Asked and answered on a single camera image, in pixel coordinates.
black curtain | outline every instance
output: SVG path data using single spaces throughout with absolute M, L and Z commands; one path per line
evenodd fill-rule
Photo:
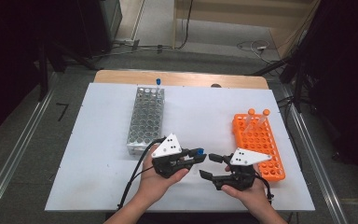
M 39 82 L 31 18 L 26 6 L 0 1 L 0 125 Z
M 310 99 L 337 151 L 358 165 L 358 1 L 322 1 L 318 13 L 324 8 L 328 16 L 306 50 Z

wrist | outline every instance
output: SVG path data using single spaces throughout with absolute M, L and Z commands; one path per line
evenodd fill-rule
M 140 211 L 146 211 L 154 202 L 150 202 L 145 197 L 135 194 L 129 203 L 136 206 Z

orange test tube rack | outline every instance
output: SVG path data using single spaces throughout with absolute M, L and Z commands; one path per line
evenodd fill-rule
M 261 125 L 257 126 L 261 114 L 254 114 L 249 124 L 252 128 L 245 133 L 247 116 L 247 114 L 236 114 L 232 120 L 232 132 L 235 135 L 237 147 L 270 155 L 271 160 L 258 163 L 261 175 L 267 181 L 283 180 L 285 173 L 269 126 L 269 119 L 266 118 Z

finger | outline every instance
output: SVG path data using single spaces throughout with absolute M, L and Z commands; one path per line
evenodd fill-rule
M 237 198 L 237 199 L 239 198 L 239 191 L 237 189 L 232 188 L 229 185 L 223 185 L 222 191 L 233 198 Z
M 181 179 L 183 177 L 185 177 L 185 175 L 188 174 L 188 170 L 185 168 L 185 169 L 182 169 L 182 170 L 179 170 L 177 171 L 174 175 L 172 175 L 168 180 L 170 182 L 170 186 L 181 181 Z

black cable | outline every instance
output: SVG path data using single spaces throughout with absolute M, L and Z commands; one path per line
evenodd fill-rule
M 131 184 L 132 184 L 132 181 L 135 179 L 135 174 L 136 174 L 136 171 L 138 170 L 139 166 L 141 165 L 141 162 L 144 160 L 144 157 L 145 155 L 147 154 L 147 152 L 149 151 L 149 149 L 155 145 L 156 143 L 162 143 L 164 140 L 166 139 L 166 137 L 163 137 L 163 138 L 159 138 L 159 139 L 156 139 L 154 140 L 153 142 L 151 142 L 149 144 L 149 146 L 147 146 L 144 150 L 144 153 L 142 153 L 142 156 L 141 158 L 138 160 L 138 163 L 136 164 L 136 167 L 135 169 L 133 170 L 133 173 L 132 173 L 132 176 L 130 178 L 130 181 L 127 183 L 127 186 L 126 188 L 124 189 L 124 192 L 123 192 L 123 196 L 121 197 L 121 201 L 120 201 L 120 204 L 117 205 L 117 210 L 120 210 L 123 205 L 124 205 L 124 202 L 126 201 L 126 198 L 127 198 L 127 194 L 129 193 L 130 191 L 130 187 L 131 187 Z
M 191 0 L 190 2 L 190 8 L 188 9 L 188 14 L 187 14 L 187 22 L 186 22 L 186 37 L 185 37 L 185 41 L 182 43 L 182 45 L 179 47 L 179 48 L 174 48 L 174 50 L 178 50 L 178 49 L 182 49 L 186 42 L 187 42 L 187 39 L 188 39 L 188 25 L 190 23 L 190 15 L 191 15 L 191 9 L 193 7 L 193 1 L 194 0 Z M 172 49 L 171 46 L 167 46 L 167 45 L 156 45 L 156 46 L 153 46 L 153 45 L 138 45 L 138 46 L 133 46 L 133 45 L 128 45 L 128 44 L 120 44 L 120 46 L 126 46 L 126 47 L 136 47 L 136 48 L 145 48 L 145 49 L 148 49 L 148 48 L 151 48 L 151 49 Z
M 190 22 L 190 15 L 191 15 L 192 7 L 193 7 L 193 0 L 191 0 L 191 2 L 190 2 L 190 8 L 188 9 L 188 14 L 187 14 L 185 41 L 182 43 L 182 45 L 179 48 L 175 48 L 175 49 L 182 49 L 185 46 L 186 42 L 187 42 L 187 39 L 188 39 L 188 24 Z
M 264 185 L 267 187 L 267 199 L 268 199 L 269 203 L 272 203 L 272 198 L 274 197 L 274 195 L 271 194 L 271 188 L 269 186 L 269 182 L 265 178 L 261 177 L 259 174 L 254 175 L 254 177 L 261 180 L 264 183 Z
M 149 168 L 144 169 L 143 171 L 139 172 L 139 173 L 133 178 L 133 180 L 136 179 L 136 177 L 138 177 L 138 175 L 141 175 L 142 173 L 144 173 L 144 172 L 150 170 L 150 169 L 153 168 L 153 167 L 154 167 L 154 166 L 150 166 Z

